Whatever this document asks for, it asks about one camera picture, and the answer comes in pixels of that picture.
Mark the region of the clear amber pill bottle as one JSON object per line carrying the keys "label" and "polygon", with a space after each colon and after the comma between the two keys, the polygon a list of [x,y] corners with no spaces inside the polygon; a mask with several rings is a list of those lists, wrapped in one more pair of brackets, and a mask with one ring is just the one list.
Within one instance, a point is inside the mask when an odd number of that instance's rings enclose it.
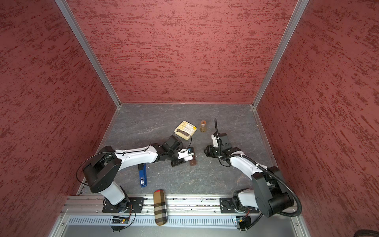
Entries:
{"label": "clear amber pill bottle", "polygon": [[200,122],[200,132],[206,132],[207,131],[207,122],[205,120],[202,120]]}

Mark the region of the brown weekly pill organizer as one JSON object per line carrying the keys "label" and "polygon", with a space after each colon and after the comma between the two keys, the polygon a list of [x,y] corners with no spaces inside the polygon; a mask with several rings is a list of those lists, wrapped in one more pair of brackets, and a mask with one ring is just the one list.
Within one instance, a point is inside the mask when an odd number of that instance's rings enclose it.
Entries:
{"label": "brown weekly pill organizer", "polygon": [[189,161],[189,164],[190,164],[190,166],[196,166],[196,165],[197,165],[197,161],[196,161],[195,157],[193,157],[193,158]]}

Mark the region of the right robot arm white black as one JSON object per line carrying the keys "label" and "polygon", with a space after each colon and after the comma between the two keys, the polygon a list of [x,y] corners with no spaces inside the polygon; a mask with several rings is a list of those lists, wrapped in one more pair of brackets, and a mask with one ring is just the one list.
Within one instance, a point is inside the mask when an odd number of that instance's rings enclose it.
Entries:
{"label": "right robot arm white black", "polygon": [[285,183],[281,171],[275,167],[264,166],[238,147],[233,147],[225,133],[215,132],[211,136],[212,145],[205,148],[207,157],[216,158],[227,167],[233,167],[245,174],[252,182],[251,189],[237,191],[233,196],[232,206],[238,211],[248,207],[258,209],[265,217],[275,214],[295,216],[297,211],[285,212],[285,209],[296,204],[299,199]]}

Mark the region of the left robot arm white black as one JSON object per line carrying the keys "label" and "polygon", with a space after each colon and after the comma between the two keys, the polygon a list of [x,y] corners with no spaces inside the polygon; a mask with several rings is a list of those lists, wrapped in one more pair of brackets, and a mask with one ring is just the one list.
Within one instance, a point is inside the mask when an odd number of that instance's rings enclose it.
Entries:
{"label": "left robot arm white black", "polygon": [[193,156],[194,148],[185,148],[183,142],[172,135],[162,145],[151,143],[131,150],[115,150],[106,146],[83,163],[82,171],[92,193],[100,193],[114,206],[126,205],[127,194],[114,180],[119,171],[161,161],[170,161],[175,167],[191,161]]}

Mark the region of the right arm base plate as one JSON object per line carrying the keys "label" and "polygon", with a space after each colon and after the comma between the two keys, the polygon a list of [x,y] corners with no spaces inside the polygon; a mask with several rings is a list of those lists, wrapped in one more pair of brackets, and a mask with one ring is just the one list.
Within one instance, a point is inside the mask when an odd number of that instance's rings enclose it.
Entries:
{"label": "right arm base plate", "polygon": [[254,207],[241,206],[236,198],[219,198],[222,214],[258,214],[260,211]]}

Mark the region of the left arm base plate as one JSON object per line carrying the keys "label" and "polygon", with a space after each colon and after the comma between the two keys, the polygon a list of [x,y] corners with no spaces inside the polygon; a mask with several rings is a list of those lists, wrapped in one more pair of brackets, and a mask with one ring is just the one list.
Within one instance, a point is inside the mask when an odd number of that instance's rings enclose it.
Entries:
{"label": "left arm base plate", "polygon": [[113,205],[107,198],[103,200],[103,213],[141,213],[144,205],[144,198],[130,197],[122,200],[119,204]]}

